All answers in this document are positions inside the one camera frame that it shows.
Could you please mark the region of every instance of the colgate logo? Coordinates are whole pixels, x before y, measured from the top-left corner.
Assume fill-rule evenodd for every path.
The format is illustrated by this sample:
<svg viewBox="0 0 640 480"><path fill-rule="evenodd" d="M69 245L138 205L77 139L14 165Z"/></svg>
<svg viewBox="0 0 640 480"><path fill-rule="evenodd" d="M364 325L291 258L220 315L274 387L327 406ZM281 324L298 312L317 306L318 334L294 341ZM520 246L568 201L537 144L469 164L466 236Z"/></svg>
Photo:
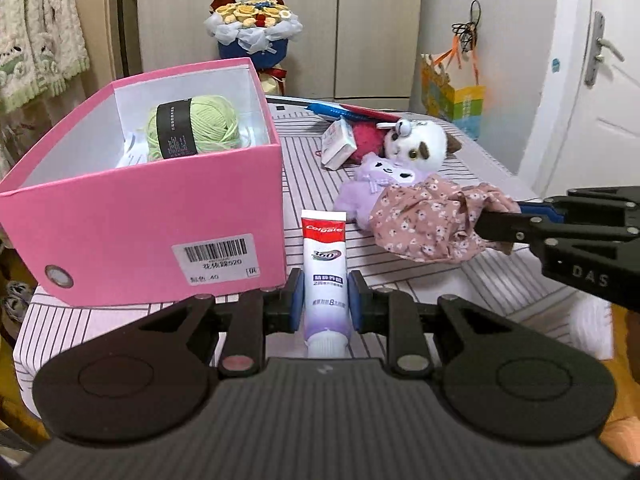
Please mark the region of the colgate logo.
<svg viewBox="0 0 640 480"><path fill-rule="evenodd" d="M316 227L315 225L308 225L306 228L318 231L319 233L341 233L343 231L343 229L339 227Z"/></svg>

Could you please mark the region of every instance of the colgate toothpaste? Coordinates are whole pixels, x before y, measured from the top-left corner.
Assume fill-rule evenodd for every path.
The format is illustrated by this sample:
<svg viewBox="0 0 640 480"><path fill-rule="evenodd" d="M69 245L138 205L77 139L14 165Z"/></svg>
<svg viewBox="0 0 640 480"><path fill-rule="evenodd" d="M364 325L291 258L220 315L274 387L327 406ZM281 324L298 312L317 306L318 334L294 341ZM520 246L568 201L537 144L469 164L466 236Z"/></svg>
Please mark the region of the colgate toothpaste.
<svg viewBox="0 0 640 480"><path fill-rule="evenodd" d="M308 357L342 359L351 336L346 213L302 211L305 341Z"/></svg>

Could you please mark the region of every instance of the wardrobe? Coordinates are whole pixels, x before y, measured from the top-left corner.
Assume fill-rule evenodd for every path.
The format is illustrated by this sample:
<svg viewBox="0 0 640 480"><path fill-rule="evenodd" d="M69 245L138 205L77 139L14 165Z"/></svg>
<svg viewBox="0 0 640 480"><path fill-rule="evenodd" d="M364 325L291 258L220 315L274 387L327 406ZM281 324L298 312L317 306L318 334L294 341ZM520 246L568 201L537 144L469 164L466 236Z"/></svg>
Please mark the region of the wardrobe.
<svg viewBox="0 0 640 480"><path fill-rule="evenodd" d="M145 72L217 59L202 23L212 0L137 0ZM406 109L420 0L284 0L304 30L283 68L287 95Z"/></svg>

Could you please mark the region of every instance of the barcode label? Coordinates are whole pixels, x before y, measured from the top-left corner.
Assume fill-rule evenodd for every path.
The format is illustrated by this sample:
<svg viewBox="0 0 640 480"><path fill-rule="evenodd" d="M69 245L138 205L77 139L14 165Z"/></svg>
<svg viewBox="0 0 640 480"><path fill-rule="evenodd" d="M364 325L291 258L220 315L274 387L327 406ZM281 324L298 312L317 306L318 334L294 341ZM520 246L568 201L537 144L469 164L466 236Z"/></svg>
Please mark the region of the barcode label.
<svg viewBox="0 0 640 480"><path fill-rule="evenodd" d="M185 247L184 252L191 263L206 262L246 254L246 244L244 238L234 238L226 242Z"/></svg>
<svg viewBox="0 0 640 480"><path fill-rule="evenodd" d="M172 250L190 285L260 276L252 234L174 245Z"/></svg>

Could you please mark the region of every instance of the paper gift bag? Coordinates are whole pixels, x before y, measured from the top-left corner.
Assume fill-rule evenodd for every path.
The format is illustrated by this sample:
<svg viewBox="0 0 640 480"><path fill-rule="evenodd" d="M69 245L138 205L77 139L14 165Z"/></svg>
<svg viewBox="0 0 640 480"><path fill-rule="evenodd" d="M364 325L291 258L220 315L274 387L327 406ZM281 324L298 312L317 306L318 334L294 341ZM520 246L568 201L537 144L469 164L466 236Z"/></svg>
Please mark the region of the paper gift bag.
<svg viewBox="0 0 640 480"><path fill-rule="evenodd" d="M474 140L480 135L484 90L474 51L460 54L456 40L444 54L422 54L422 102L427 113L455 124Z"/></svg>

